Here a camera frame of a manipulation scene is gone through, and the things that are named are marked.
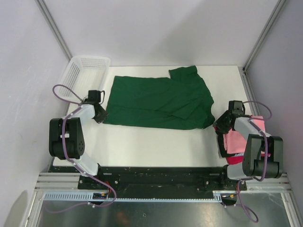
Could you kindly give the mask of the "green t shirt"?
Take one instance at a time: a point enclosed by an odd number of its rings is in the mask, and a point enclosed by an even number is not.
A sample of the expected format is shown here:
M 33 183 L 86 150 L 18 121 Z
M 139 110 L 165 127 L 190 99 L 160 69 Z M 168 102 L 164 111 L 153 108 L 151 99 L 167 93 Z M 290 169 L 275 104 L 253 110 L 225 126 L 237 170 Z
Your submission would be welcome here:
M 211 126 L 213 97 L 196 66 L 164 78 L 115 76 L 105 124 L 174 130 Z

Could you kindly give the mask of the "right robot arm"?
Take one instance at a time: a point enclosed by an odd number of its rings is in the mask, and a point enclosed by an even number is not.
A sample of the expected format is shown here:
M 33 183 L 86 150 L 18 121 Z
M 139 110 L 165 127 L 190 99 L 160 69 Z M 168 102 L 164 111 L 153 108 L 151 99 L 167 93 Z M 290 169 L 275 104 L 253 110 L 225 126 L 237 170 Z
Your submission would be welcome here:
M 219 176 L 218 184 L 224 190 L 231 189 L 236 180 L 263 181 L 280 178 L 283 173 L 283 140 L 259 128 L 254 119 L 245 114 L 225 111 L 214 123 L 219 134 L 230 130 L 240 133 L 246 141 L 243 161 L 228 165 L 226 173 Z

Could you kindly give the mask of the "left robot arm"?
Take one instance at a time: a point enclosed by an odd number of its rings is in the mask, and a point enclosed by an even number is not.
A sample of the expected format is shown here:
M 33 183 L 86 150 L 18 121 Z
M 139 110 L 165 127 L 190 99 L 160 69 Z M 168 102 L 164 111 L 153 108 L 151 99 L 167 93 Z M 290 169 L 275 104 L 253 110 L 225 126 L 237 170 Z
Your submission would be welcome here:
M 87 122 L 102 123 L 107 112 L 99 103 L 82 104 L 63 118 L 53 118 L 49 122 L 49 153 L 51 156 L 71 163 L 94 189 L 105 183 L 98 173 L 99 164 L 85 151 L 83 125 Z

